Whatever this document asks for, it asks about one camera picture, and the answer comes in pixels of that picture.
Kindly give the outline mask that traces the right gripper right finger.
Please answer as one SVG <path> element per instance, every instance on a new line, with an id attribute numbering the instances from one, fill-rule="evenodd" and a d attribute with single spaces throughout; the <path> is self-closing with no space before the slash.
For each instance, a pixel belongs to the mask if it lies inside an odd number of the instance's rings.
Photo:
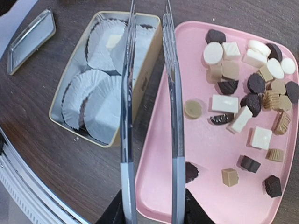
<path id="1" fill-rule="evenodd" d="M 199 205 L 189 189 L 185 189 L 185 224 L 212 224 L 212 219 Z"/>

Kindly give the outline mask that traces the metal tongs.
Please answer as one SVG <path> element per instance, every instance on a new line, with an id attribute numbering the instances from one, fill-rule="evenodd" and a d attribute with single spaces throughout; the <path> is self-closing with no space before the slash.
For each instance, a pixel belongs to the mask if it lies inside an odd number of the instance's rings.
<path id="1" fill-rule="evenodd" d="M 181 75 L 177 56 L 171 2 L 165 1 L 163 14 L 163 49 L 171 104 L 172 136 L 172 213 L 171 222 L 182 224 L 185 216 L 185 144 Z M 131 2 L 128 33 L 124 53 L 121 83 L 121 193 L 127 224 L 136 224 L 136 197 L 132 145 L 132 75 L 135 57 L 136 14 L 135 1 Z"/>

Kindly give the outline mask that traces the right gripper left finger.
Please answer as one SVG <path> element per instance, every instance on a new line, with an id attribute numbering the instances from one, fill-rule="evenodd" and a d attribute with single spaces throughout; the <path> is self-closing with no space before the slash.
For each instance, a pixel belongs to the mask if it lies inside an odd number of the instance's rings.
<path id="1" fill-rule="evenodd" d="M 121 189 L 113 198 L 110 205 L 101 215 L 97 224 L 125 224 L 125 216 L 122 205 L 122 192 Z"/>

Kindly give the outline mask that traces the beige bear tin lid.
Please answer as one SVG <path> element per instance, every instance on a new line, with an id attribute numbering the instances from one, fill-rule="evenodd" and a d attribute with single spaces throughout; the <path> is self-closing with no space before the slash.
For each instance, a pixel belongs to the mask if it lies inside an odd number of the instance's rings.
<path id="1" fill-rule="evenodd" d="M 7 74 L 13 75 L 25 61 L 56 33 L 53 11 L 44 9 L 13 40 L 7 51 Z"/>

